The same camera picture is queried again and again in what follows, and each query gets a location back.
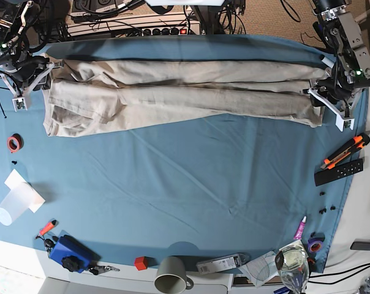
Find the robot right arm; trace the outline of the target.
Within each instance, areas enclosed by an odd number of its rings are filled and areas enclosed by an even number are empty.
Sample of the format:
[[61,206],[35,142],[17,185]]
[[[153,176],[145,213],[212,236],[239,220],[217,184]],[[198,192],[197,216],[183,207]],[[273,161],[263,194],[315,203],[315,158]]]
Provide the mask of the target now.
[[[30,46],[28,31],[39,24],[48,9],[43,41]],[[22,104],[33,91],[50,88],[50,72],[64,66],[37,53],[48,43],[55,15],[53,1],[25,1],[8,4],[0,18],[0,79],[13,94],[13,101]]]

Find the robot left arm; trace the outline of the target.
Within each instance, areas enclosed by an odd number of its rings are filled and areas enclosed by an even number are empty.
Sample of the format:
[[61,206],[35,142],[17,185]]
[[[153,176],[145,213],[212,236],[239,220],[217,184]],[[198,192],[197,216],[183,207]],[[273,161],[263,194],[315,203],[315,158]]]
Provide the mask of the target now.
[[315,31],[335,61],[321,55],[327,66],[321,78],[310,81],[305,90],[314,107],[326,106],[336,115],[336,126],[353,128],[354,109],[361,92],[370,88],[370,54],[363,42],[361,30],[347,11],[350,1],[313,1],[317,16]]

